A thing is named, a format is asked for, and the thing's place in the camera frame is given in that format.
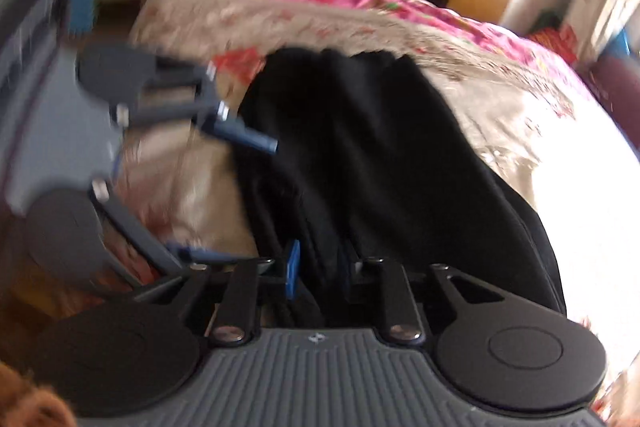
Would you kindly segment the black pants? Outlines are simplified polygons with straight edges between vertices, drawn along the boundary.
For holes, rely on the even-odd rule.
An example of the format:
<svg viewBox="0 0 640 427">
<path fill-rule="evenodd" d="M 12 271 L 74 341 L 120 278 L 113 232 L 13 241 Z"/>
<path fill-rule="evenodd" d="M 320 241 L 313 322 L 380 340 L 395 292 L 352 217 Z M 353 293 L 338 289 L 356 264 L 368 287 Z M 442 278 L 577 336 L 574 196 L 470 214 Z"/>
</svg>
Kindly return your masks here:
<svg viewBox="0 0 640 427">
<path fill-rule="evenodd" d="M 270 53 L 240 105 L 277 153 L 233 151 L 258 251 L 300 244 L 297 309 L 312 326 L 352 324 L 346 257 L 407 271 L 451 265 L 555 312 L 566 309 L 555 254 L 529 203 L 474 152 L 418 65 L 387 51 Z"/>
</svg>

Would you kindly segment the floral satin bedspread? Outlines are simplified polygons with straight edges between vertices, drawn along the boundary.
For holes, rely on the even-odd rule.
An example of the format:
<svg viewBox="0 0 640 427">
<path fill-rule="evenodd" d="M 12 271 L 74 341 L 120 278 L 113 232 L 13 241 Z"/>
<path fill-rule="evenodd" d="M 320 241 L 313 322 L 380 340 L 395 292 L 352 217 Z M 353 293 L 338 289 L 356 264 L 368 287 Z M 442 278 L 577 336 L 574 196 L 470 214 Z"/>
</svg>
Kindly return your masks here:
<svg viewBox="0 0 640 427">
<path fill-rule="evenodd" d="M 147 51 L 212 65 L 268 155 L 188 124 L 134 131 L 116 190 L 160 239 L 237 255 L 300 247 L 280 319 L 360 322 L 352 268 L 451 265 L 585 325 L 596 402 L 639 421 L 639 156 L 555 54 L 422 0 L 148 0 Z"/>
</svg>

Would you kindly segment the red shopping bag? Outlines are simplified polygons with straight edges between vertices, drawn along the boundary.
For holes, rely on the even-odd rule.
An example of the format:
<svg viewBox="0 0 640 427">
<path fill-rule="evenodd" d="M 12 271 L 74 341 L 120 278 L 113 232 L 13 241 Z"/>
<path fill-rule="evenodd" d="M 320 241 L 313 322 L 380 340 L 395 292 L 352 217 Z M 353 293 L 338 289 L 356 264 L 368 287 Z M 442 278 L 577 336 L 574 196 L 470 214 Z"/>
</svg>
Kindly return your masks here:
<svg viewBox="0 0 640 427">
<path fill-rule="evenodd" d="M 570 66 L 577 61 L 577 37 L 570 26 L 562 26 L 560 29 L 541 28 L 529 34 L 527 39 L 558 54 Z"/>
</svg>

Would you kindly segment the maroon upholstered bench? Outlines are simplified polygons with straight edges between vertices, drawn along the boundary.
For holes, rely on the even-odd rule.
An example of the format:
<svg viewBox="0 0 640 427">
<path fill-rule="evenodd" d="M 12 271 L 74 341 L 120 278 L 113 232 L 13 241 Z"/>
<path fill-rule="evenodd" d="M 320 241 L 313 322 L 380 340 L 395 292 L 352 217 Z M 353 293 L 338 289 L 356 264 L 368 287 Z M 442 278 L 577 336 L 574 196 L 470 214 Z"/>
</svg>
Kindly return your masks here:
<svg viewBox="0 0 640 427">
<path fill-rule="evenodd" d="M 601 54 L 578 64 L 576 72 L 617 127 L 638 150 L 640 140 L 639 60 L 631 55 Z"/>
</svg>

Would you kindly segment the blue plastic bag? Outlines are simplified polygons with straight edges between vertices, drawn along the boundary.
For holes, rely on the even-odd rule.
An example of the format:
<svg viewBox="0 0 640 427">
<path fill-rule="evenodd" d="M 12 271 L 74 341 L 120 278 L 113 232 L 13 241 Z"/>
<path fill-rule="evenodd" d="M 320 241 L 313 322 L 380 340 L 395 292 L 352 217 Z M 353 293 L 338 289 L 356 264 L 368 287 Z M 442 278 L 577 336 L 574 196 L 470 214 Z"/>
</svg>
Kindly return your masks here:
<svg viewBox="0 0 640 427">
<path fill-rule="evenodd" d="M 628 40 L 628 34 L 623 28 L 615 37 L 613 37 L 603 49 L 602 56 L 631 56 L 631 48 Z"/>
</svg>

